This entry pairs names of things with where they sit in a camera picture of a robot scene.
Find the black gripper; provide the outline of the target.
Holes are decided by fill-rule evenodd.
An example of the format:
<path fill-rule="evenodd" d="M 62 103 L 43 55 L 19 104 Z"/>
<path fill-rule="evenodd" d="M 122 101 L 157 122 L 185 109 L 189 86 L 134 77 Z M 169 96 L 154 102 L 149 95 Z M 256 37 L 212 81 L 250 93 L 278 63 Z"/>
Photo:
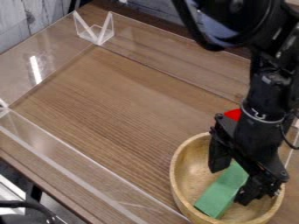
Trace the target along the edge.
<path fill-rule="evenodd" d="M 224 113 L 214 115 L 214 124 L 209 128 L 208 167 L 216 173 L 236 161 L 246 172 L 246 182 L 233 199 L 241 206 L 265 195 L 272 197 L 289 179 L 277 154 L 288 129 L 289 125 L 282 120 L 261 121 L 242 109 L 237 122 Z"/>

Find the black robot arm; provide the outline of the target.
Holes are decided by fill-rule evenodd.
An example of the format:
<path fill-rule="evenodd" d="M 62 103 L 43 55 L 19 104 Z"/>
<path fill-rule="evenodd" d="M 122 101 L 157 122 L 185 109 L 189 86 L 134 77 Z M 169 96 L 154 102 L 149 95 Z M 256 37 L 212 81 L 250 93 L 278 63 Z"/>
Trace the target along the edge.
<path fill-rule="evenodd" d="M 299 118 L 299 11 L 285 0 L 172 0 L 198 46 L 250 51 L 249 83 L 237 118 L 214 115 L 209 170 L 237 162 L 248 178 L 234 201 L 273 197 L 288 179 L 277 149 Z"/>

